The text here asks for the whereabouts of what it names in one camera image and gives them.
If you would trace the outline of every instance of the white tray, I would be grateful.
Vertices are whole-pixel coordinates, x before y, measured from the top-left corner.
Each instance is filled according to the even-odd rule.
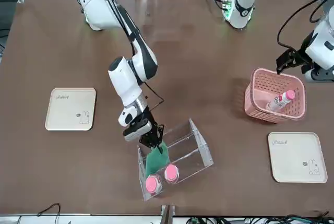
[[[277,182],[325,183],[327,171],[315,133],[270,133],[272,175]]]
[[[51,92],[45,128],[49,131],[88,131],[93,126],[94,88],[55,88]]]

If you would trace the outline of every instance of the pink plastic basket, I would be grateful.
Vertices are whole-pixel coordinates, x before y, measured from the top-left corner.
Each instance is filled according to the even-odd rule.
[[[292,89],[295,98],[281,112],[272,112],[266,105],[275,96]],[[245,112],[247,115],[264,121],[281,123],[286,120],[300,120],[306,112],[305,87],[295,76],[280,74],[259,68],[252,74],[245,93]]]

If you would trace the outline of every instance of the bottle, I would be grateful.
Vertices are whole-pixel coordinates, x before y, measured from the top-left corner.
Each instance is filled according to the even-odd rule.
[[[267,110],[277,112],[289,104],[295,97],[295,92],[293,90],[288,90],[281,95],[276,96],[272,101],[270,101],[266,108]]]
[[[178,180],[178,168],[173,164],[169,164],[165,169],[165,179],[170,184],[175,184]]]
[[[162,190],[161,178],[157,174],[152,174],[147,177],[145,182],[146,190],[150,194],[158,194]]]

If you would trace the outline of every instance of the bottle in basket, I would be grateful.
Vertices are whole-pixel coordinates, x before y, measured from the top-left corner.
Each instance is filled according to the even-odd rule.
[[[289,104],[295,98],[295,92],[293,90],[288,90],[281,95],[276,96],[272,101],[270,101],[266,108],[267,110],[278,112],[283,109],[287,104]]]

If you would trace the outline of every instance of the pink bottle cap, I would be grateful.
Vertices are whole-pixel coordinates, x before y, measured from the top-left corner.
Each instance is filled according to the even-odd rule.
[[[165,179],[168,181],[174,181],[177,178],[178,168],[170,164],[165,169]]]
[[[145,182],[146,189],[149,193],[154,193],[157,189],[157,180],[154,176],[148,176]]]
[[[288,90],[286,93],[285,93],[286,97],[288,100],[293,100],[294,97],[295,97],[295,92],[293,90]]]

